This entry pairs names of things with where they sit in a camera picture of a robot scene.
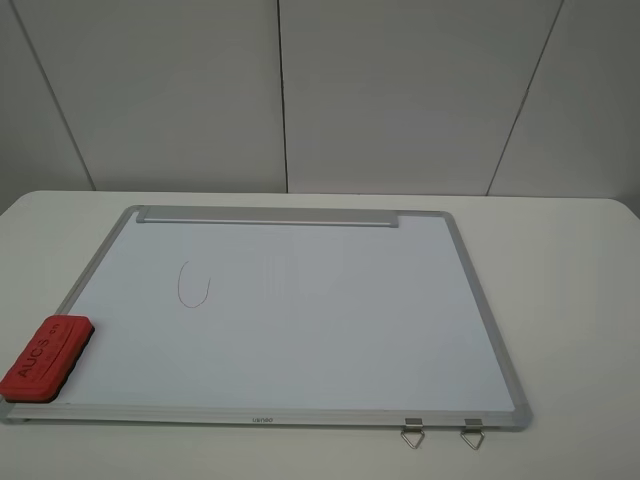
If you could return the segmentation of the right metal hanging clip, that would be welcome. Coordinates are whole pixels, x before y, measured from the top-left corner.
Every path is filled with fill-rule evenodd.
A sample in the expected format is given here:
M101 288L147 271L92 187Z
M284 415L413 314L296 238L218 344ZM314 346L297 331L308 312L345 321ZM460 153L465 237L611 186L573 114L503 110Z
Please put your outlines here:
M484 424L481 419L466 419L460 437L473 451L479 451L485 440Z

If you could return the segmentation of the red whiteboard eraser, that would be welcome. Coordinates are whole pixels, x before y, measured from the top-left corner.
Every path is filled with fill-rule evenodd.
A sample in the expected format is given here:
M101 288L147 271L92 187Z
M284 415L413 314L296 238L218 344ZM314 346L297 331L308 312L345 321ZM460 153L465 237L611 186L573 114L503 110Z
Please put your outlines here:
M46 318L2 378L1 396L9 403L52 402L94 331L86 316Z

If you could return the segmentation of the white aluminium-framed whiteboard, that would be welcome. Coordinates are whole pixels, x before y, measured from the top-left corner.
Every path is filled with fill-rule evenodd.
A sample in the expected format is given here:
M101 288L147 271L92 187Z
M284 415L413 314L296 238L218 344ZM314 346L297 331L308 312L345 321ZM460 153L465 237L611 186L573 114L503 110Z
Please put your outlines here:
M7 421L521 430L532 411L453 216L398 228L137 223L59 306L95 331Z

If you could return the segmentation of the grey whiteboard pen tray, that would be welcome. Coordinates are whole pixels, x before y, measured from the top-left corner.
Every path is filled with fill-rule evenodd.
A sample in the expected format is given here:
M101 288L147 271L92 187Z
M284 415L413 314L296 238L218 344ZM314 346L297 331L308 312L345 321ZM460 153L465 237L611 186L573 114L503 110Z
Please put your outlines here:
M212 206L143 206L137 223L300 225L398 228L398 214L391 210L263 208Z

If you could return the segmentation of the metal hanging clip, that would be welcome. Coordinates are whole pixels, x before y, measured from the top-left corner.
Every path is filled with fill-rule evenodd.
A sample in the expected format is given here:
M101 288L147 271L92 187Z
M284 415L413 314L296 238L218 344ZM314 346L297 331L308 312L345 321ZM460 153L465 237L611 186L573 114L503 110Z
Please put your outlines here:
M417 450L425 439L424 425L421 418L406 418L400 432L401 438L412 450Z
M481 419L466 419L460 437L473 451L479 451L485 440L484 424Z

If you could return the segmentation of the left metal hanging clip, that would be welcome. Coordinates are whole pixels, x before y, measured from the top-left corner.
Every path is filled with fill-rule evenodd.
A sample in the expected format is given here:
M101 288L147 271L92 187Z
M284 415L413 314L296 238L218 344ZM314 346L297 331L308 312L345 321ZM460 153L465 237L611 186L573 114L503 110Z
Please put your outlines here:
M417 450L425 439L424 425L421 418L406 418L400 432L401 438L412 450Z

